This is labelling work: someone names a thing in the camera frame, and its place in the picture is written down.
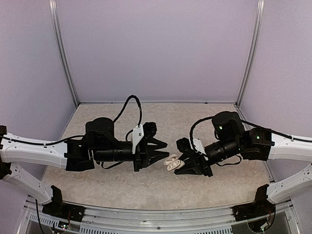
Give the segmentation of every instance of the black cable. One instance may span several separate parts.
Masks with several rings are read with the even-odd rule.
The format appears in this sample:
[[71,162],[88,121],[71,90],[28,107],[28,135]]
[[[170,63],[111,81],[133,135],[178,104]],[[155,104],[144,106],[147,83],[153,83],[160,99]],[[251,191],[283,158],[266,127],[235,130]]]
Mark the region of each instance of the black cable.
[[105,170],[108,170],[108,169],[111,169],[111,168],[113,168],[113,167],[116,167],[116,166],[122,164],[123,162],[124,162],[124,161],[120,161],[120,162],[115,163],[115,164],[113,164],[113,165],[111,165],[111,166],[109,166],[109,167],[104,167],[104,162],[102,162],[102,163],[101,163],[101,167],[102,167],[103,169],[105,169]]
[[44,231],[43,231],[43,229],[42,229],[41,222],[40,222],[39,209],[38,209],[38,201],[37,201],[37,199],[36,199],[36,210],[37,210],[37,218],[38,218],[38,224],[39,224],[40,230],[41,230],[42,234],[45,234]]
[[129,134],[130,134],[131,132],[133,132],[133,129],[131,129],[131,130],[126,134],[126,142],[127,142],[128,144],[131,144],[131,142],[128,140],[128,136],[129,136]]
[[275,130],[272,130],[272,129],[269,129],[269,128],[265,128],[265,127],[262,127],[260,125],[257,125],[257,124],[254,124],[254,123],[250,123],[248,121],[245,121],[245,120],[242,120],[243,123],[246,123],[250,126],[253,126],[253,127],[256,127],[256,128],[261,128],[261,129],[264,129],[264,130],[268,130],[270,131],[271,133],[274,133],[276,135],[279,135],[279,136],[282,136],[284,138],[287,138],[287,139],[290,139],[290,140],[298,140],[298,141],[302,141],[302,142],[308,142],[308,143],[312,143],[312,140],[305,140],[305,139],[300,139],[300,138],[296,138],[296,137],[292,137],[291,135],[287,135],[285,133],[281,133],[281,132],[278,132],[278,131],[275,131]]
[[117,115],[117,117],[114,119],[114,123],[115,123],[115,122],[119,119],[119,117],[122,115],[123,111],[126,109],[126,106],[128,105],[128,102],[129,102],[130,99],[132,99],[132,98],[134,98],[134,99],[136,100],[137,106],[138,106],[138,108],[139,108],[139,111],[140,111],[140,119],[139,119],[139,121],[138,121],[138,125],[141,124],[141,122],[142,122],[142,108],[141,108],[141,103],[140,103],[140,100],[138,99],[138,97],[135,96],[135,95],[130,95],[130,96],[127,98],[126,102],[123,104],[123,107],[122,107],[121,111],[119,112],[119,114]]
[[273,226],[274,221],[275,221],[275,216],[276,216],[276,207],[274,206],[274,216],[273,216],[273,220],[272,220],[272,223],[268,226],[267,229],[269,229],[271,226]]
[[40,145],[40,146],[50,146],[50,145],[56,145],[59,144],[61,142],[73,139],[73,138],[77,138],[77,137],[84,137],[84,135],[76,135],[76,136],[70,136],[68,138],[62,139],[62,140],[58,140],[58,141],[54,141],[51,143],[36,143],[36,142],[29,142],[29,141],[24,141],[24,140],[17,140],[17,139],[10,139],[8,137],[5,136],[0,136],[0,138],[6,139],[8,141],[14,141],[14,142],[18,142],[18,143],[23,143],[23,144],[28,144],[28,145]]
[[209,116],[209,117],[205,117],[205,118],[202,118],[198,121],[196,121],[192,127],[191,127],[191,130],[190,130],[190,141],[191,141],[191,146],[193,147],[194,151],[195,152],[198,152],[198,150],[196,149],[195,145],[194,145],[194,139],[193,139],[193,131],[194,131],[194,128],[196,127],[196,125],[200,124],[201,122],[204,122],[206,120],[210,120],[212,119],[214,116]]
[[235,163],[225,163],[225,164],[219,164],[219,163],[216,163],[216,165],[218,165],[219,167],[223,167],[223,166],[228,166],[228,165],[238,165],[239,163],[241,163],[242,161],[242,157],[239,156],[239,155],[235,155],[237,157],[239,157],[239,162],[235,162]]
[[219,140],[218,135],[216,134],[216,130],[214,130],[214,137]]

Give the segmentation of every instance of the beige floor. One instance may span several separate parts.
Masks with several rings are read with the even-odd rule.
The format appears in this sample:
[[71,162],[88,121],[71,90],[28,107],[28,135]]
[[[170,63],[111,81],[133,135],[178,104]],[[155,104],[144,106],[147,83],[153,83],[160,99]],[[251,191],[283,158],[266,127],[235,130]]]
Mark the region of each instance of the beige floor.
[[[122,104],[80,105],[63,137],[84,134],[86,122],[97,117],[113,119],[121,108]],[[156,138],[168,143],[166,151],[178,155],[176,140],[187,137],[195,121],[235,110],[226,104],[143,104],[142,109],[142,122],[156,122]],[[129,104],[115,124],[115,137],[124,140],[137,121],[137,106]],[[216,141],[211,122],[198,125],[194,137],[201,139],[204,146]],[[252,201],[256,189],[268,183],[261,161],[244,160],[240,165],[226,167],[214,165],[212,170],[213,177],[175,175],[167,172],[162,161],[136,173],[131,162],[110,170],[96,165],[95,170],[80,173],[49,167],[44,182],[59,187],[66,201],[143,210],[207,208]]]

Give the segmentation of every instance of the metal frame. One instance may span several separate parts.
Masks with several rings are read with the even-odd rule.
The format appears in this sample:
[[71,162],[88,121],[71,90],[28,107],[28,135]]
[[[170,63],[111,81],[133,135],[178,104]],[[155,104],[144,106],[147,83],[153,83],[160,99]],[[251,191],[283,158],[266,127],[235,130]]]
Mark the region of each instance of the metal frame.
[[[230,105],[235,105],[235,102],[228,102],[228,101],[141,101],[141,103],[148,103],[148,104],[159,104],[159,103],[164,103],[164,104],[230,104]],[[97,104],[124,104],[124,101],[114,101],[114,102],[80,102],[80,104],[84,105],[97,105]]]
[[65,53],[65,49],[64,49],[64,45],[62,41],[62,35],[61,35],[60,25],[59,25],[57,2],[56,0],[49,0],[49,4],[50,4],[51,16],[52,16],[53,30],[54,30],[55,37],[57,40],[57,45],[58,45],[59,57],[62,62],[66,82],[67,82],[72,100],[74,102],[75,107],[77,108],[79,106],[79,99],[78,99],[77,92],[73,83],[72,76],[69,71],[66,53]]
[[[232,225],[246,222],[235,221],[232,206],[170,211],[142,211],[84,206],[86,210],[82,222],[72,221],[72,228],[76,231],[69,231],[68,233],[168,234],[174,232],[177,234],[197,234],[209,233],[209,231],[214,233],[214,230],[215,233],[218,233],[217,230],[232,231]],[[39,205],[39,215],[43,225],[51,227],[53,223],[65,221],[43,214],[41,210],[42,206]],[[291,201],[276,205],[276,213],[282,212],[285,212],[288,217],[292,234],[300,234],[298,220]],[[28,197],[25,203],[17,234],[26,233],[29,221],[37,222],[35,200],[31,197]]]
[[257,7],[257,14],[256,14],[256,19],[255,19],[255,24],[254,24],[254,29],[253,29],[253,39],[252,39],[252,44],[250,47],[250,51],[248,54],[248,60],[247,60],[247,65],[244,71],[244,78],[241,83],[238,97],[236,104],[239,107],[243,98],[244,94],[246,91],[247,83],[250,77],[250,73],[252,70],[253,62],[254,62],[254,57],[257,49],[257,44],[258,44],[258,39],[260,35],[260,28],[261,28],[261,23],[262,23],[262,17],[263,17],[263,11],[264,11],[264,0],[258,0],[258,7]]

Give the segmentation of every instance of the wire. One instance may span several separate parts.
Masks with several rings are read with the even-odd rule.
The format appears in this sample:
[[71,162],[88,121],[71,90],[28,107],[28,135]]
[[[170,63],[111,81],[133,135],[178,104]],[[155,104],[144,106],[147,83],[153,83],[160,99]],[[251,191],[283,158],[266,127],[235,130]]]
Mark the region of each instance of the wire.
[[28,144],[28,145],[40,145],[40,146],[49,146],[49,145],[56,145],[59,144],[61,142],[73,139],[73,138],[78,138],[78,137],[84,137],[84,135],[76,135],[76,136],[70,136],[68,138],[62,139],[62,140],[58,140],[58,141],[54,141],[51,143],[36,143],[36,142],[29,142],[29,141],[24,141],[24,140],[17,140],[17,139],[11,139],[5,136],[0,136],[0,138],[6,139],[8,141],[14,141],[14,142],[18,142],[18,143],[23,143],[23,144]]
[[133,129],[131,129],[131,130],[126,134],[126,142],[127,142],[128,144],[130,144],[130,145],[131,145],[131,142],[128,140],[128,136],[129,136],[129,134],[130,134],[131,132],[133,132]]
[[270,222],[270,225],[268,226],[267,229],[269,229],[273,224],[274,224],[274,221],[275,221],[275,216],[276,216],[276,208],[274,209],[274,216],[273,216],[273,220]]
[[195,145],[194,145],[194,139],[193,139],[193,131],[194,131],[194,128],[196,127],[196,125],[200,124],[201,122],[204,122],[204,121],[207,121],[207,120],[210,120],[212,119],[214,116],[209,116],[209,117],[205,117],[205,118],[202,118],[198,121],[196,121],[192,127],[191,127],[191,130],[190,130],[190,141],[191,141],[191,146],[192,148],[194,149],[195,152],[198,152],[198,150],[196,149]]
[[140,103],[140,100],[138,99],[138,97],[135,96],[135,95],[130,95],[130,96],[127,98],[126,102],[123,104],[123,107],[122,107],[121,111],[119,112],[119,114],[117,115],[117,117],[114,119],[114,123],[115,123],[115,122],[119,119],[119,117],[122,115],[123,111],[126,109],[126,106],[128,105],[128,102],[129,102],[130,99],[132,99],[132,98],[134,98],[134,99],[136,100],[137,106],[138,106],[138,108],[139,108],[139,111],[140,111],[140,119],[139,119],[139,121],[138,121],[138,125],[141,124],[141,122],[142,122],[142,108],[141,108],[141,103]]
[[42,228],[42,226],[41,226],[41,222],[40,222],[39,209],[38,209],[38,201],[37,201],[37,199],[36,199],[36,210],[37,210],[38,224],[39,224],[41,233],[42,233],[42,234],[45,234],[44,231],[43,231],[43,228]]
[[122,163],[124,163],[124,161],[120,161],[120,162],[115,163],[115,164],[113,164],[113,165],[111,165],[111,166],[109,166],[109,167],[104,167],[104,162],[102,162],[102,163],[101,163],[101,167],[102,167],[103,169],[105,169],[105,170],[108,170],[108,169],[111,169],[111,168],[113,168],[113,167],[116,167],[116,166],[118,166],[118,165],[120,165],[120,164],[122,164]]
[[214,130],[214,137],[219,140],[218,135],[216,134],[216,130]]
[[235,156],[239,157],[239,162],[235,162],[235,163],[225,163],[225,164],[222,164],[222,165],[220,165],[219,163],[216,163],[216,165],[218,165],[219,167],[228,166],[228,165],[238,165],[239,163],[241,163],[242,157],[239,156],[239,155],[235,155]]

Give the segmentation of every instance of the black cylinder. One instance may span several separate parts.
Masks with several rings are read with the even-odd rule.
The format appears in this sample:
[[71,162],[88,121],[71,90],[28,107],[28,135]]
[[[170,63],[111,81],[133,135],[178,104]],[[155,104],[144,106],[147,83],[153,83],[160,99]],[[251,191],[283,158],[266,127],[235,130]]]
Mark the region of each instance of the black cylinder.
[[213,165],[222,162],[236,154],[239,154],[239,149],[235,141],[222,143],[217,141],[205,147],[205,152],[208,156],[208,164]]
[[103,150],[94,150],[93,158],[97,162],[119,162],[133,161],[132,145],[125,141],[120,142],[121,149],[108,148]]

